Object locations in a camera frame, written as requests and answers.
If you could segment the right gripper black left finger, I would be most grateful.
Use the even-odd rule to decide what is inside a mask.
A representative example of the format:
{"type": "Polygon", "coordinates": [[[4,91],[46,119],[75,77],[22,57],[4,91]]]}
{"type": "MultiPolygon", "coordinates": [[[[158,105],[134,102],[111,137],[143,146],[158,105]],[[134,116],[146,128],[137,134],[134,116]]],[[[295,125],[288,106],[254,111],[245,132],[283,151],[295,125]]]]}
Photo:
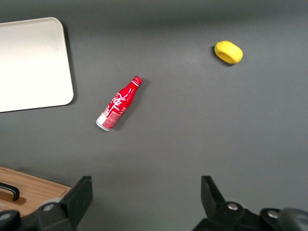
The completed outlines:
{"type": "Polygon", "coordinates": [[[39,231],[75,231],[93,200],[92,178],[83,176],[59,201],[43,204],[36,212],[39,231]]]}

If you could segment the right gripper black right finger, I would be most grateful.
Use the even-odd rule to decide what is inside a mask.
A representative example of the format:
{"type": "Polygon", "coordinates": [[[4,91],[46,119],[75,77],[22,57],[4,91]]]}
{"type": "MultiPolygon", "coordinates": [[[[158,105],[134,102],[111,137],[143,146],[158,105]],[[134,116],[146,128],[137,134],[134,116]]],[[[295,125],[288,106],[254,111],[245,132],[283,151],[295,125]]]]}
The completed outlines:
{"type": "Polygon", "coordinates": [[[227,202],[211,176],[201,177],[201,202],[206,218],[195,231],[261,231],[260,217],[236,202],[227,202]]]}

